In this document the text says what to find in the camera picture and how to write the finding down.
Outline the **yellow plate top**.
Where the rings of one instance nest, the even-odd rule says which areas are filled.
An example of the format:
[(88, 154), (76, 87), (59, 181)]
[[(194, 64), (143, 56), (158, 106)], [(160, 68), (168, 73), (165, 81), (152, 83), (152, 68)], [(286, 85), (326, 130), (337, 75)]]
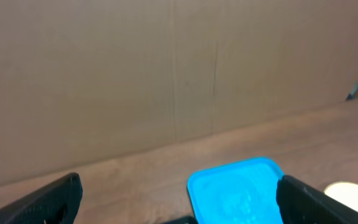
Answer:
[(324, 193), (336, 201), (358, 212), (358, 184), (335, 182), (324, 189)]

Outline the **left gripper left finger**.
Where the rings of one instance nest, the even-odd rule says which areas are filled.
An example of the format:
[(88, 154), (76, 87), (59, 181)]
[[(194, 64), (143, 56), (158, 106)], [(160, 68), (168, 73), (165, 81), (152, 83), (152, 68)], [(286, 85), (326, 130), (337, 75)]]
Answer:
[(69, 173), (0, 208), (0, 224), (72, 224), (82, 196), (79, 174)]

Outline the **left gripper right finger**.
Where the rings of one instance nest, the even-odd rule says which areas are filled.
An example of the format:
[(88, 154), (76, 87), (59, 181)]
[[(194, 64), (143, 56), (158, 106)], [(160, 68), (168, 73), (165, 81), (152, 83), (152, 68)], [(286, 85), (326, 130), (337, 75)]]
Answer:
[(277, 183), (283, 224), (358, 224), (358, 212), (290, 175)]

